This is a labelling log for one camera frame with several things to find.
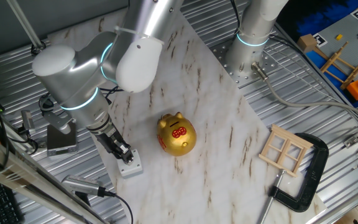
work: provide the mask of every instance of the metal table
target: metal table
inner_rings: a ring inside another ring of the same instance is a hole
[[[247,1],[237,1],[239,12],[242,12],[246,4]],[[220,50],[221,44],[232,38],[236,28],[236,18],[229,1],[189,0],[185,1],[181,11],[211,50]],[[268,54],[296,74],[293,75],[283,69],[277,62],[274,62],[275,67],[270,68],[268,72],[273,87],[284,99],[292,102],[330,100],[320,92],[330,94],[337,100],[343,99],[335,92],[325,76],[314,72],[294,50],[272,40],[267,46]],[[32,56],[29,52],[30,46],[26,46],[0,55],[0,103],[6,107],[5,118],[15,127],[21,126],[20,111],[31,110],[37,127],[37,134],[33,138],[44,141],[48,123],[41,116],[38,100],[47,91],[32,73]],[[355,207],[358,204],[357,145],[347,149],[343,142],[358,131],[357,119],[347,111],[330,106],[291,108],[282,105],[276,101],[261,80],[250,78],[246,82],[239,80],[238,84],[247,101],[266,126],[275,123],[293,133],[314,134],[328,144],[330,157],[318,188],[318,195],[328,207],[319,217],[330,216],[324,223],[335,221]],[[45,150],[40,149],[33,158],[58,180],[62,180],[68,174],[76,174],[99,179],[107,185],[107,188],[114,190],[89,132],[81,128],[77,131],[77,135],[80,149],[78,153],[51,159],[46,156]],[[311,157],[311,152],[305,156],[300,167],[302,172],[307,168]],[[355,195],[357,198],[348,202]],[[16,198],[25,215],[26,223],[70,222],[22,195],[17,194]],[[103,218],[120,223],[127,222],[121,204],[116,198],[92,197],[90,202]]]

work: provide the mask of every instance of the black c-clamp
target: black c-clamp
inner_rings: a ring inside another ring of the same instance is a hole
[[[307,169],[302,187],[298,196],[295,198],[276,186],[272,187],[268,196],[273,197],[275,200],[296,212],[304,212],[309,208],[313,196],[316,193],[317,186],[320,183],[321,176],[323,175],[328,160],[329,151],[327,145],[322,140],[311,134],[296,133],[295,135],[312,143],[314,147],[314,156]]]

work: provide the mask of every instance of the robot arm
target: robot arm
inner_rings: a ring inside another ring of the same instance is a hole
[[[112,123],[98,86],[110,80],[131,93],[145,90],[153,82],[163,40],[182,2],[132,1],[118,34],[100,33],[79,52],[53,45],[33,61],[34,74],[62,109],[127,165],[134,160],[131,147]]]

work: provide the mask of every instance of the red chinese character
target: red chinese character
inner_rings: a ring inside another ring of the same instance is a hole
[[[158,138],[158,142],[160,143],[161,148],[165,151],[165,148],[167,147],[164,143],[164,141],[162,140],[161,136],[158,134],[157,135]]]
[[[172,131],[172,137],[179,138],[182,135],[185,135],[187,133],[187,130],[185,127],[180,127],[178,130]]]

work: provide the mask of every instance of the white marble surface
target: white marble surface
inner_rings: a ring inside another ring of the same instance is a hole
[[[119,24],[119,13],[104,17],[104,23]],[[99,32],[98,20],[48,37],[53,44],[82,49]],[[144,173],[124,180],[114,156],[96,141],[109,176],[137,224],[256,223],[278,172],[258,158],[269,131],[182,15],[171,33],[152,86],[110,97],[113,122],[139,150]],[[177,111],[192,122],[198,137],[195,148],[181,157],[164,152],[156,137],[158,119]],[[302,181],[300,173],[286,175],[280,188],[296,195]],[[265,223],[306,223],[325,209],[317,195],[303,213],[274,201]]]

